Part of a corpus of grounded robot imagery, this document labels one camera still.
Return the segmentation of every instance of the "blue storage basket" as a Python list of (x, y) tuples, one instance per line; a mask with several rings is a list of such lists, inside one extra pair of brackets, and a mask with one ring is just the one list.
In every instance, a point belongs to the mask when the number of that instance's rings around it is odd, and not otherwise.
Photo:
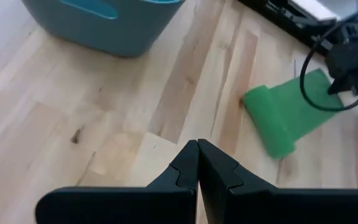
[(22, 0), (52, 35), (113, 55), (146, 52), (184, 0)]

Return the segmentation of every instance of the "wooden floor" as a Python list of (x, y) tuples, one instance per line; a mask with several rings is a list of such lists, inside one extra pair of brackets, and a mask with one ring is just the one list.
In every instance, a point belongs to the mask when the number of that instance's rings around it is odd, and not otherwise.
[(358, 108), (275, 161), (239, 103), (297, 75), (307, 50), (237, 1), (186, 0), (150, 52), (116, 58), (0, 0), (0, 223), (34, 223), (38, 199), (58, 187), (145, 186), (197, 138), (279, 187), (358, 187)]

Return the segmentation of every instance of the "black cable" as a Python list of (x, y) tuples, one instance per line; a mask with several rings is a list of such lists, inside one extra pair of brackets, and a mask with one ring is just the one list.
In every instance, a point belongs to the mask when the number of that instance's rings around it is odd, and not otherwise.
[(352, 109), (354, 107), (356, 107), (358, 105), (358, 99), (348, 105), (345, 106), (343, 108), (330, 108), (330, 107), (325, 107), (325, 106), (320, 106), (317, 105), (316, 103), (314, 103), (306, 94), (306, 90), (305, 90), (305, 75), (306, 75), (306, 69), (308, 68), (309, 62), (313, 56), (313, 54), (316, 52), (317, 47), (322, 43), (322, 41), (327, 38), (329, 35), (331, 35), (333, 32), (337, 31), (339, 28), (341, 28), (342, 26), (344, 26), (345, 24), (352, 22), (354, 20), (356, 20), (358, 18), (358, 12), (353, 13), (352, 15), (346, 17), (344, 20), (339, 21), (337, 24), (335, 24), (335, 26), (333, 26), (332, 28), (330, 28), (325, 34), (323, 34), (312, 46), (309, 54), (306, 56), (305, 61), (303, 62), (302, 65), (302, 69), (301, 69), (301, 74), (300, 74), (300, 88), (301, 88), (301, 93), (303, 95), (303, 98), (314, 108), (319, 109), (319, 110), (323, 110), (323, 111), (345, 111), (345, 110), (349, 110)]

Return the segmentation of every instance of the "green foam roll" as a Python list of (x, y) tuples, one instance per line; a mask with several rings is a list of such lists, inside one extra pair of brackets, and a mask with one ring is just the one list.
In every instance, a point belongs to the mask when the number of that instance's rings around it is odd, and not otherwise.
[[(259, 136), (274, 159), (292, 153), (296, 140), (336, 114), (310, 106), (301, 94), (299, 82), (298, 77), (270, 89), (259, 86), (243, 97)], [(305, 89), (311, 100), (321, 106), (343, 107), (336, 95), (327, 94), (330, 84), (320, 69), (306, 74)]]

